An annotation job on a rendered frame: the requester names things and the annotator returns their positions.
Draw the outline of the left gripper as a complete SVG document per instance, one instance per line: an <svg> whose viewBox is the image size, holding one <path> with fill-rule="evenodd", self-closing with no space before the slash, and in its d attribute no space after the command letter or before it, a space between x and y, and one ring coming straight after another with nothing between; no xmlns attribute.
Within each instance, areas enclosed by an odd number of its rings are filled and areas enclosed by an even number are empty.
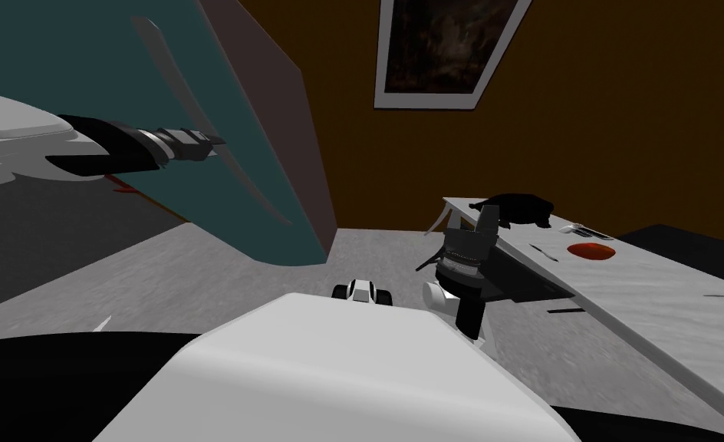
<svg viewBox="0 0 724 442"><path fill-rule="evenodd" d="M225 139L220 136L207 135L207 140L192 130L180 128L179 132L186 136L185 140L181 140L181 160L204 161L213 152L212 146L226 145Z"/></svg>

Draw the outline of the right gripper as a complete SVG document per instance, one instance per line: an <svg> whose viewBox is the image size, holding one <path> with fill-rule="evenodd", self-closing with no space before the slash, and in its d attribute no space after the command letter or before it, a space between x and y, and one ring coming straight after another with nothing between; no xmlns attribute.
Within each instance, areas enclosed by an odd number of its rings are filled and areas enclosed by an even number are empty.
<svg viewBox="0 0 724 442"><path fill-rule="evenodd" d="M485 261L499 237L499 207L481 206L475 230L443 231L443 251L471 261Z"/></svg>

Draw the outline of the black rounded object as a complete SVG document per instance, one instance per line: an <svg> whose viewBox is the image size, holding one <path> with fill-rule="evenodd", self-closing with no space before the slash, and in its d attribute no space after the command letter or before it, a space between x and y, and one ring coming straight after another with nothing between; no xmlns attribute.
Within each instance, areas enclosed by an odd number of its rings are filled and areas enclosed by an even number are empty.
<svg viewBox="0 0 724 442"><path fill-rule="evenodd" d="M478 203L470 203L469 208L482 213L485 206L497 206L499 215L496 229L510 229L511 224L534 224L541 229L551 228L550 216L555 208L550 201L530 193L503 193Z"/></svg>

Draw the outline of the white and black remote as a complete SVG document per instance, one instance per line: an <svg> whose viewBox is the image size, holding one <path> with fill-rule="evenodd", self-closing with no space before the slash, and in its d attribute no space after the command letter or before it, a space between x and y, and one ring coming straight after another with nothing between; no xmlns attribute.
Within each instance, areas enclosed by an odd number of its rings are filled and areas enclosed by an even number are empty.
<svg viewBox="0 0 724 442"><path fill-rule="evenodd" d="M605 235L603 233L599 233L595 230L589 229L586 226L583 226L581 224L573 223L570 225L566 225L561 227L558 230L560 233L573 233L579 236L583 236L584 238L593 238L601 239L601 240L614 240L613 236Z"/></svg>

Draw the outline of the red plate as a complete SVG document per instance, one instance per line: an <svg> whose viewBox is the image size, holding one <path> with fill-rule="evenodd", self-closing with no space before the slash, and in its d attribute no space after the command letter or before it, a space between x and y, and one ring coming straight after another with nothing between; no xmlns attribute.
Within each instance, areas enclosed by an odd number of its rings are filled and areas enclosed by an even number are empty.
<svg viewBox="0 0 724 442"><path fill-rule="evenodd" d="M569 245L567 251L582 259L601 261L610 259L616 255L616 251L609 247L596 242L580 242Z"/></svg>

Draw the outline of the white-framed dark picture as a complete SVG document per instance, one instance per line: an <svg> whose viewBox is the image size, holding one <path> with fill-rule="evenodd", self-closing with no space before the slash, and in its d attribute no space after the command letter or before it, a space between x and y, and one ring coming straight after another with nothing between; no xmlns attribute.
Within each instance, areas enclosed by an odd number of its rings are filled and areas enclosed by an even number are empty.
<svg viewBox="0 0 724 442"><path fill-rule="evenodd" d="M532 0L380 0L376 109L472 111Z"/></svg>

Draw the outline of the white table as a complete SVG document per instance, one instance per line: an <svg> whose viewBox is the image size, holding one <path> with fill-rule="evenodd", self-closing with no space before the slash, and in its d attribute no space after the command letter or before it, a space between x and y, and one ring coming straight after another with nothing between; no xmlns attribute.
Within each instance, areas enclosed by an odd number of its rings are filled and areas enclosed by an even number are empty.
<svg viewBox="0 0 724 442"><path fill-rule="evenodd" d="M617 239L594 238L612 258L582 259L567 251L581 237L558 231L569 222L550 224L499 232L504 257L540 279L512 299L569 299L724 417L724 280Z"/></svg>

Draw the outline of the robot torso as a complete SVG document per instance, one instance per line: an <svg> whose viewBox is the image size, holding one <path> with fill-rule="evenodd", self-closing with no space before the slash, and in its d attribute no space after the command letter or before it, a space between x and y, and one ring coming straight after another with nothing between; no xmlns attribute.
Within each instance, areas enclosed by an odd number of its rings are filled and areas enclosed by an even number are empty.
<svg viewBox="0 0 724 442"><path fill-rule="evenodd" d="M423 310L288 293L181 348L94 442L580 442Z"/></svg>

